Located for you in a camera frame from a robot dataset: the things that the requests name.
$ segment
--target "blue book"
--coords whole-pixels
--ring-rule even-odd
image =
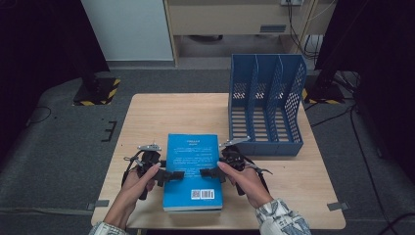
[[[214,168],[219,161],[216,134],[168,134],[167,171],[184,171],[182,180],[164,184],[162,207],[166,212],[222,209],[222,186],[218,178],[201,177],[200,169]]]

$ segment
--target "wall socket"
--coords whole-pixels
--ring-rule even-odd
[[[301,6],[304,0],[281,0],[281,5],[288,6],[288,2],[291,2],[292,6]]]

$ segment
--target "gray floor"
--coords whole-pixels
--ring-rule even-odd
[[[204,53],[206,46],[201,43],[198,50]],[[200,58],[196,54],[181,58],[178,68],[113,68],[111,75],[119,77],[121,83],[107,106],[73,106],[72,98],[81,84],[80,79],[46,91],[39,106],[48,109],[37,109],[31,120],[42,121],[22,132],[10,153],[9,164],[0,174],[0,208],[3,210],[0,234],[86,234],[91,228],[90,214],[4,211],[37,208],[75,214],[85,212],[86,205],[99,196],[132,96],[136,93],[228,92],[229,68],[227,56]],[[339,105],[319,104],[306,113],[313,124],[341,114],[352,104],[351,100]],[[393,160],[378,157],[361,116],[353,113],[353,120],[385,215],[394,220],[401,214],[415,212],[414,184]],[[108,137],[105,130],[112,127],[109,121],[117,121],[115,133],[112,141],[102,142]],[[349,113],[312,129],[338,199],[350,206],[344,211],[345,229],[313,230],[313,234],[378,234],[387,223],[353,134]],[[415,217],[402,220],[394,229],[397,234],[413,234]],[[149,231],[148,234],[179,233]],[[180,231],[180,234],[208,233]],[[227,231],[226,234],[257,232]]]

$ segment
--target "barcode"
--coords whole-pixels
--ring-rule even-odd
[[[214,199],[214,190],[213,189],[201,190],[201,199]]]
[[[214,189],[192,189],[192,200],[214,199]]]

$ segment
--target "patterned sleeve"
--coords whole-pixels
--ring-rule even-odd
[[[311,234],[305,219],[291,211],[281,199],[263,205],[255,213],[261,235]]]
[[[107,224],[106,222],[98,222],[92,227],[89,235],[128,235],[124,230]]]

